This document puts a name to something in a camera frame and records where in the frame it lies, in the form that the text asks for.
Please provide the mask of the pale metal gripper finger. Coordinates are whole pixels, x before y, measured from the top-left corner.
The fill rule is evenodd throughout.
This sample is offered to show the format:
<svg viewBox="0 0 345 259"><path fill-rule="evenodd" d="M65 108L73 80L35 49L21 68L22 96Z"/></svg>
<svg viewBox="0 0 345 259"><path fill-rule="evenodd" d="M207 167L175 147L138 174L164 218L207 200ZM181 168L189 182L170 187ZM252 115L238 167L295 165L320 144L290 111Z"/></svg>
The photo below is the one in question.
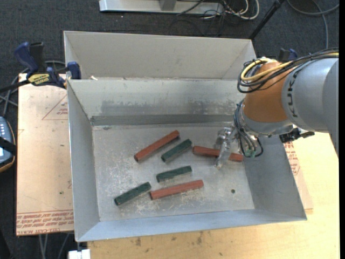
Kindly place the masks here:
<svg viewBox="0 0 345 259"><path fill-rule="evenodd" d="M220 145L219 155L215 160L215 167L216 168L221 168L223 166L223 159L224 159L224 146Z"/></svg>
<svg viewBox="0 0 345 259"><path fill-rule="evenodd" d="M221 162L227 162L228 158L231 154L231 146L228 144L222 144L221 149L220 149L220 161Z"/></svg>

